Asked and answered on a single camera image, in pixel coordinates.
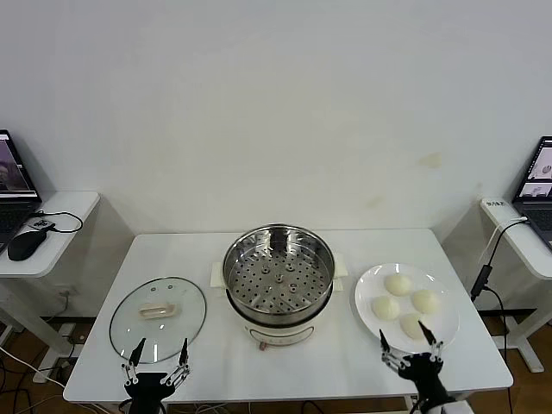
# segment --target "white cable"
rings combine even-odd
[[[18,411],[16,414],[22,414],[22,412],[32,410],[32,409],[35,408],[36,406],[38,406],[38,405],[40,405],[40,404],[42,404],[42,403],[46,403],[46,402],[49,401],[50,399],[54,399],[54,398],[57,398],[57,397],[61,397],[61,394],[52,395],[52,396],[50,396],[50,397],[48,397],[48,398],[44,398],[42,401],[39,401],[38,403],[31,405],[30,407],[26,408],[25,410]]]
[[[20,362],[20,363],[22,363],[23,365],[25,365],[25,366],[31,368],[33,371],[35,371],[36,373],[38,373],[41,377],[45,378],[46,380],[51,381],[51,382],[53,382],[54,384],[57,384],[57,385],[60,386],[61,388],[65,388],[65,387],[66,387],[66,386],[64,386],[63,384],[61,384],[60,382],[56,381],[55,379],[49,378],[47,375],[45,375],[44,373],[42,373],[41,371],[39,371],[38,369],[36,369],[36,368],[33,367],[32,365],[28,364],[27,362],[21,361],[19,358],[17,358],[16,356],[10,354],[8,351],[6,351],[4,348],[0,347],[0,351],[4,352],[7,356],[13,358],[13,359],[16,360],[17,362]]]
[[[211,410],[215,411],[217,408],[224,407],[226,404],[227,403],[222,403],[219,405],[200,405],[195,414],[200,414],[202,412],[207,412]]]
[[[511,218],[507,222],[502,222],[497,224],[497,227],[494,228],[494,231],[492,232],[491,237],[489,238],[489,242],[486,244],[485,248],[481,252],[481,256],[477,260],[477,263],[479,264],[481,262],[481,259],[483,259],[483,256],[485,255],[486,251],[489,249],[489,246],[491,246],[492,239],[494,239],[494,236],[497,234],[497,232],[506,226],[506,224],[510,224],[511,222],[526,222],[528,220],[527,217],[516,217]]]
[[[33,371],[35,371],[36,373],[38,373],[41,377],[43,377],[45,380],[48,380],[50,382],[53,382],[54,384],[57,384],[58,386],[60,386],[61,388],[64,388],[66,386],[64,386],[63,384],[61,384],[60,382],[56,381],[55,379],[51,379],[50,377],[48,377],[47,375],[45,375],[44,373],[42,373],[41,371],[39,371],[38,369],[36,369],[35,367],[33,367],[32,365],[28,364],[27,362],[25,361],[22,361],[20,360],[19,358],[17,358],[16,356],[10,354],[8,351],[6,351],[4,348],[0,347],[0,351],[4,352],[7,356],[11,357],[12,359],[16,360],[17,362],[25,365],[26,367],[29,367],[31,368]],[[107,414],[112,414],[111,412],[105,410],[103,407],[101,406],[98,406],[98,405],[95,405],[95,404],[92,404],[94,407],[98,408],[99,410],[107,413]],[[89,408],[89,407],[84,407],[86,408],[87,410],[91,410],[91,411],[94,411],[93,409]]]
[[[88,410],[88,411],[92,411],[94,414],[97,414],[97,411],[94,410],[93,408],[90,408],[90,407],[87,407],[86,405],[82,405],[82,404],[77,404],[80,408],[84,408],[85,410]]]

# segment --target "glass lid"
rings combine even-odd
[[[125,359],[146,338],[140,363],[163,361],[198,335],[207,305],[199,287],[181,278],[155,279],[131,292],[117,307],[110,340]]]

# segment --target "stain on wall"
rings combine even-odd
[[[386,198],[383,197],[383,196],[375,196],[375,197],[372,197],[370,198],[367,203],[366,203],[366,207],[367,209],[370,209],[370,210],[373,210],[373,209],[377,209],[378,207],[381,206],[381,204],[386,201]]]
[[[440,168],[442,165],[442,154],[440,152],[427,154],[417,161],[419,166],[427,166],[428,168]]]

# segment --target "computer mouse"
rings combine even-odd
[[[28,259],[46,240],[46,231],[28,231],[14,237],[8,245],[8,257],[14,261]]]

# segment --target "mouse cable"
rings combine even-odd
[[[527,224],[529,223],[529,220],[525,218],[525,220],[523,221],[512,223],[506,226],[500,232],[499,237],[497,238],[497,241],[494,243],[494,249],[492,250],[489,261],[486,263],[486,265],[483,265],[483,267],[480,270],[480,274],[477,276],[477,279],[475,280],[474,285],[472,286],[472,290],[470,292],[472,302],[475,301],[475,299],[481,294],[481,291],[483,290],[484,287],[486,287],[486,284],[489,281],[489,276],[491,275],[491,272],[492,272],[491,263],[492,263],[492,260],[494,259],[494,255],[497,253],[497,248],[499,248],[499,244],[500,244],[500,240],[502,239],[502,236],[510,227],[514,227],[522,223]]]
[[[83,221],[80,219],[80,217],[75,216],[74,214],[70,213],[69,211],[59,211],[57,213],[45,213],[44,210],[38,210],[35,213],[31,213],[29,215],[30,218],[32,217],[44,217],[44,216],[71,216],[73,218],[76,218],[78,220],[78,227],[73,230],[59,230],[55,228],[55,225],[52,227],[49,227],[48,231],[53,231],[55,233],[77,233],[79,230],[83,228]]]

